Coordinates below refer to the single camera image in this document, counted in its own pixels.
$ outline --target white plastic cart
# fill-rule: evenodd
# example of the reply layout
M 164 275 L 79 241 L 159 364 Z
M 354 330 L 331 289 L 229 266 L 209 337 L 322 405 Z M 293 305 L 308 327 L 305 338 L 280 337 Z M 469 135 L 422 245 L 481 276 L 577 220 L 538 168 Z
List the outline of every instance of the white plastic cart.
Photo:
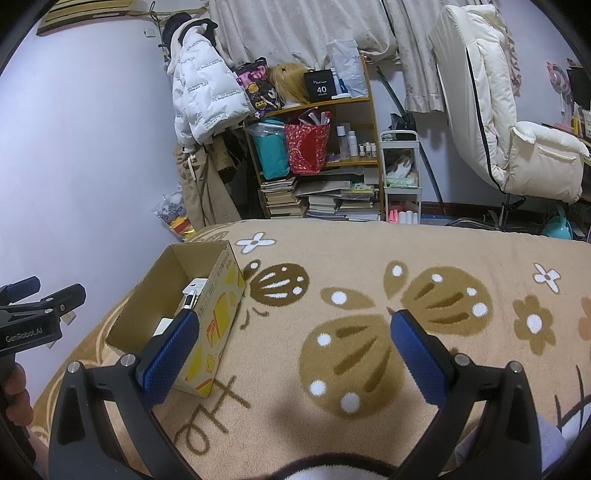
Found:
M 408 134 L 413 140 L 395 140 L 390 141 L 389 137 L 396 138 L 397 134 Z M 382 194 L 386 202 L 386 221 L 389 218 L 390 201 L 392 197 L 414 196 L 416 198 L 415 204 L 418 207 L 418 222 L 421 223 L 421 199 L 423 196 L 423 182 L 421 181 L 421 164 L 420 164 L 420 148 L 421 142 L 418 139 L 418 134 L 410 130 L 386 130 L 379 135 L 379 147 L 381 150 L 380 163 L 382 164 L 382 178 L 384 183 L 382 185 Z M 386 181 L 386 161 L 384 150 L 410 150 L 413 157 L 413 170 L 418 174 L 418 187 L 416 188 L 389 188 Z

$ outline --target white bottle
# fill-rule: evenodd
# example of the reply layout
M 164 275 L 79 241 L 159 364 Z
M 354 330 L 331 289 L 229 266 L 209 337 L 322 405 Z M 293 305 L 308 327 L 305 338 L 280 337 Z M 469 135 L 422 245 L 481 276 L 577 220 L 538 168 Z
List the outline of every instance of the white bottle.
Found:
M 340 159 L 349 159 L 349 142 L 347 141 L 347 131 L 344 125 L 338 125 L 336 127 L 336 134 L 339 136 L 339 147 L 340 147 Z
M 357 146 L 357 136 L 354 130 L 349 130 L 347 134 L 347 141 L 349 142 L 349 153 L 351 157 L 359 156 L 359 148 Z

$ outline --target red gift bag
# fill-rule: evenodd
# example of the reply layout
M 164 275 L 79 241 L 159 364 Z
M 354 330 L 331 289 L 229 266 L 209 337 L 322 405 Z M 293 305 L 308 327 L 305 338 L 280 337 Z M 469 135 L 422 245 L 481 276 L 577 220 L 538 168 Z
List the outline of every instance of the red gift bag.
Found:
M 293 173 L 318 173 L 326 163 L 330 125 L 286 125 L 287 150 Z

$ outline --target khaki pants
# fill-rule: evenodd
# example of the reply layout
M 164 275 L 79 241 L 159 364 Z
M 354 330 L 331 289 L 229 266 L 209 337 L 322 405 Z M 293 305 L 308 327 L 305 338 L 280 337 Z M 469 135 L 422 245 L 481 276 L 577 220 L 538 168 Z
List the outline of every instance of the khaki pants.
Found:
M 177 170 L 181 177 L 187 216 L 196 232 L 218 223 L 241 220 L 212 159 L 203 147 L 189 160 L 189 154 L 175 149 Z

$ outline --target plastic packaging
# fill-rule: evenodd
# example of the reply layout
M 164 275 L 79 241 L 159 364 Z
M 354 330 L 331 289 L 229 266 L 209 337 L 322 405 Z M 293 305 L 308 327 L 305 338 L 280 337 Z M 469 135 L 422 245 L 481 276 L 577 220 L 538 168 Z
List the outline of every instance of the plastic packaging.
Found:
M 285 177 L 290 172 L 285 125 L 277 120 L 267 120 L 244 130 L 252 135 L 265 178 Z
M 369 90 L 357 42 L 352 38 L 333 40 L 326 47 L 339 79 L 343 81 L 351 96 L 368 96 Z
M 347 142 L 349 142 L 349 153 L 351 157 L 358 157 L 359 147 L 357 146 L 357 136 L 354 130 L 350 130 L 347 134 Z
M 197 236 L 197 232 L 187 217 L 187 208 L 182 192 L 163 195 L 164 200 L 154 210 L 160 218 L 182 242 L 190 242 Z
M 339 125 L 336 128 L 336 134 L 339 136 L 340 159 L 349 159 L 349 142 L 347 141 L 347 131 L 344 125 Z

